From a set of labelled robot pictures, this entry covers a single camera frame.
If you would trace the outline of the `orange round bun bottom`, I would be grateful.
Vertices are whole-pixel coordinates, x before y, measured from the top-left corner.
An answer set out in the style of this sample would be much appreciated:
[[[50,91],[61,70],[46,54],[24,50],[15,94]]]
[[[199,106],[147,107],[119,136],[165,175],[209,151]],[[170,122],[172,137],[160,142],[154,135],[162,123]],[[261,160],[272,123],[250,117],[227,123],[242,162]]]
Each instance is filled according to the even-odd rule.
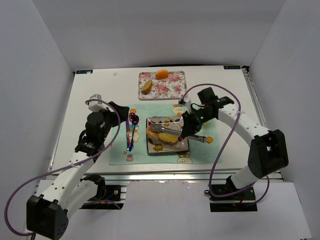
[[[157,139],[159,133],[157,131],[153,131],[150,126],[146,128],[146,134],[150,139]]]

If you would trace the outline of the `orange round bun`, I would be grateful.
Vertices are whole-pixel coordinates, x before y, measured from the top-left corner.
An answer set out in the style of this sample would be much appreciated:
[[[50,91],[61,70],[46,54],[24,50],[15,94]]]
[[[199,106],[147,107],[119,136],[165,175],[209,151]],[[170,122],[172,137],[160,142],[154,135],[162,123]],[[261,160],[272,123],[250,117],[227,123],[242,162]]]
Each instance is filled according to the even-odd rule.
[[[159,133],[157,131],[153,131],[150,126],[146,128],[146,134],[150,139],[157,139]]]
[[[169,71],[166,70],[166,69],[158,70],[158,71],[155,73],[155,78],[156,78],[157,80],[164,80],[164,79],[166,79],[168,76],[169,76]]]

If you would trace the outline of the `sliced bread piece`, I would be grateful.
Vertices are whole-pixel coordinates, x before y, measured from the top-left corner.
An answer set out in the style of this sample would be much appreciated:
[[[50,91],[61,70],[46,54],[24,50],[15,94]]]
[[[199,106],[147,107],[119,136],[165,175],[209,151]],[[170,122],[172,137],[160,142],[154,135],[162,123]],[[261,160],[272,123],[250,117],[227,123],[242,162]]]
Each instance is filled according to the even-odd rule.
[[[152,81],[152,80],[147,81],[147,82],[140,88],[142,94],[144,94],[144,95],[149,94],[149,92],[150,92],[151,89],[152,89],[152,85],[153,85],[153,81]]]
[[[179,137],[176,135],[160,132],[158,134],[158,139],[167,144],[175,144],[179,140]]]

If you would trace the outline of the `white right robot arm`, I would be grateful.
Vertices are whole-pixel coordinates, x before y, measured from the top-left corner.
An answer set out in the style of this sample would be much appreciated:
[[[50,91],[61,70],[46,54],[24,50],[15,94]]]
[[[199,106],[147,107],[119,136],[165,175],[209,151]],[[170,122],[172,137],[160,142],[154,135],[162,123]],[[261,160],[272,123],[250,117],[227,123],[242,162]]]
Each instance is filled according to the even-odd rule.
[[[231,128],[226,140],[237,133],[249,146],[247,164],[226,179],[219,193],[210,194],[216,198],[228,198],[250,188],[258,180],[279,171],[289,164],[285,135],[279,129],[270,130],[246,116],[236,96],[218,97],[209,83],[207,88],[198,92],[201,106],[194,109],[191,105],[182,114],[183,128],[181,138],[198,133],[202,125],[213,119]]]

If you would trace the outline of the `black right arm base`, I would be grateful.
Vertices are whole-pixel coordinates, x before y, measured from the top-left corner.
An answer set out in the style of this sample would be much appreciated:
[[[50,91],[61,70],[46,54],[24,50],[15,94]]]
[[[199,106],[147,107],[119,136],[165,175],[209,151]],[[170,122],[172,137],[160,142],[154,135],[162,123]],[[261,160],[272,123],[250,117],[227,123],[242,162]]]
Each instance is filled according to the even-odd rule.
[[[239,213],[257,212],[256,195],[254,188],[228,197],[215,197],[208,189],[203,192],[209,198],[210,211],[212,213]]]

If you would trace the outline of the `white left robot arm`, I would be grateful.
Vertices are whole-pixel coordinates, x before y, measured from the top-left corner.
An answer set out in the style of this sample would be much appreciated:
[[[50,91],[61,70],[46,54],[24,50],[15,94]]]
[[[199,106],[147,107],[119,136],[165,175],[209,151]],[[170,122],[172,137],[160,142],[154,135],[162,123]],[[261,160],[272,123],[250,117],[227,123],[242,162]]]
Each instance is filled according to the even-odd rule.
[[[113,127],[120,128],[128,119],[130,108],[98,99],[86,101],[91,113],[80,133],[67,166],[59,170],[54,182],[40,195],[26,203],[26,228],[51,240],[59,240],[70,218],[89,199],[102,195],[105,179],[97,174],[85,175],[108,148],[105,140]]]

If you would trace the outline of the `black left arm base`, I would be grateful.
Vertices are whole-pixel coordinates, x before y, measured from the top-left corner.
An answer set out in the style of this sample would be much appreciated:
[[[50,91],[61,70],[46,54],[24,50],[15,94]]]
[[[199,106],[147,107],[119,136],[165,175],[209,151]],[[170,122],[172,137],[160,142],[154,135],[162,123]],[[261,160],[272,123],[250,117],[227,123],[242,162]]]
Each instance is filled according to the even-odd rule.
[[[104,177],[90,174],[80,180],[81,183],[93,183],[96,194],[81,207],[83,210],[121,210],[124,206],[127,188],[125,185],[106,183]]]

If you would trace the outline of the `purple iridescent knife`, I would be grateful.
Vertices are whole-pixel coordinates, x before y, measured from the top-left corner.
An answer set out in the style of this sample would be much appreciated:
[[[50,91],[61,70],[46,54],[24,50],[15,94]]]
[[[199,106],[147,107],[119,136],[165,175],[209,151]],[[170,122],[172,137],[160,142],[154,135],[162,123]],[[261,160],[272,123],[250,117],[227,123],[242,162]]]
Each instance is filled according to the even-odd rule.
[[[130,121],[126,119],[125,121],[125,128],[126,128],[126,142],[127,142],[127,150],[131,151],[131,139],[130,139]]]

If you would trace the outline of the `square floral ceramic plate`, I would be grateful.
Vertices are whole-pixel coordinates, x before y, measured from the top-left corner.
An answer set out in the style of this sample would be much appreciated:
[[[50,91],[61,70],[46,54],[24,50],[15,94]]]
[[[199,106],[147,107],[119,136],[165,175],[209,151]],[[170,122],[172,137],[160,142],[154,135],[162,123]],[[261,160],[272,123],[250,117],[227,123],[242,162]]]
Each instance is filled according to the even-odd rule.
[[[184,122],[181,116],[165,116],[165,117],[148,117],[146,119],[146,128],[155,123],[165,128],[182,131]],[[188,152],[190,150],[189,140],[187,138],[180,138],[175,144],[165,143],[158,138],[151,139],[146,133],[147,153],[149,155],[156,154],[175,154],[179,152]]]

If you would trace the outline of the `mint green cartoon placemat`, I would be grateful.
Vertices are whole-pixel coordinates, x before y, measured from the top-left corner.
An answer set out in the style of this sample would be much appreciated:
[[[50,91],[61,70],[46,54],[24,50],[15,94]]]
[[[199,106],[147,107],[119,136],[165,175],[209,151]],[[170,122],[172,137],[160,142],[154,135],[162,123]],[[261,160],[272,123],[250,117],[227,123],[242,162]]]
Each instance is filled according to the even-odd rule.
[[[206,137],[208,143],[201,143],[188,139],[189,151],[174,154],[148,154],[146,119],[154,117],[181,116],[185,108],[178,104],[132,104],[130,114],[139,116],[139,123],[135,127],[133,149],[127,150],[126,125],[122,123],[120,131],[108,149],[110,165],[137,165],[137,164],[211,164],[214,162],[219,150],[218,131],[215,123],[203,126],[200,136]],[[132,136],[133,125],[130,123]]]

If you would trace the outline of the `blue label sticker left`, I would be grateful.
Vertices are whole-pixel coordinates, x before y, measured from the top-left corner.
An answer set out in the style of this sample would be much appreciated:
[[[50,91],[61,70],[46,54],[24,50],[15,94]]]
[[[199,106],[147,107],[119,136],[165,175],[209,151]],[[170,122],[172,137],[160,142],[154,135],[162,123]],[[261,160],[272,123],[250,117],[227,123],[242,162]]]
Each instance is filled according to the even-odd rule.
[[[75,72],[77,75],[81,75],[81,74],[92,74],[93,70],[92,69],[82,69],[82,70],[77,70]]]

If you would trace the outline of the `blue label sticker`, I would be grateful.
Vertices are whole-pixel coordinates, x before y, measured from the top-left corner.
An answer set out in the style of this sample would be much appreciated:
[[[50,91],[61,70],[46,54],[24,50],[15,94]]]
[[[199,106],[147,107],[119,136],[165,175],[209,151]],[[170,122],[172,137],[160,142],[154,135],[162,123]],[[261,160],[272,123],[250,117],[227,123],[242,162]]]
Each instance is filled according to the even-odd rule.
[[[223,68],[225,70],[240,70],[241,67],[239,65],[224,65]]]
[[[93,70],[92,69],[82,69],[82,70],[77,70],[75,72],[77,75],[81,75],[81,74],[92,74]]]

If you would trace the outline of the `orange round bun top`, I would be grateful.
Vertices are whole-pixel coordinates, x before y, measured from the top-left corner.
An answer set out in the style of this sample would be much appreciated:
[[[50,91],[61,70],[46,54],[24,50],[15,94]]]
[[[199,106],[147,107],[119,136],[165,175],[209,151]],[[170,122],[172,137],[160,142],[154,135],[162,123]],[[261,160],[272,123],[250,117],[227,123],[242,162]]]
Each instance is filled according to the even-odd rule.
[[[158,71],[155,73],[155,78],[156,78],[157,80],[164,80],[164,79],[166,79],[168,76],[169,76],[169,71],[166,70],[166,69],[158,70]]]

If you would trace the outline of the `blue label sticker right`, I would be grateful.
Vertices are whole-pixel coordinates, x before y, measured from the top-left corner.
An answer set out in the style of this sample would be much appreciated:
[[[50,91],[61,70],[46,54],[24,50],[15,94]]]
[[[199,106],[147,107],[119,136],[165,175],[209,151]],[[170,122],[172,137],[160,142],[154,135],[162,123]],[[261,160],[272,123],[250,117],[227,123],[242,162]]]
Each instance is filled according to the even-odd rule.
[[[224,65],[223,68],[225,70],[240,70],[241,67],[239,65]]]

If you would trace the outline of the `aluminium table edge rail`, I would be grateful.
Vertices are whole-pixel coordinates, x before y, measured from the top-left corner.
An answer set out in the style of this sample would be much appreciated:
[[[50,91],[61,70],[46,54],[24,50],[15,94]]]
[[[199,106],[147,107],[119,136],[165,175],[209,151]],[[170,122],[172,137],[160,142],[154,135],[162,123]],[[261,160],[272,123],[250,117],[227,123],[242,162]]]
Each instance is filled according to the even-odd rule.
[[[253,167],[253,173],[261,179],[281,170],[289,164],[285,136],[279,129],[267,128],[266,119],[258,99],[258,95],[251,80],[248,66],[242,66],[243,72],[259,124],[255,129],[262,128],[263,133],[254,136],[250,143],[248,165]]]

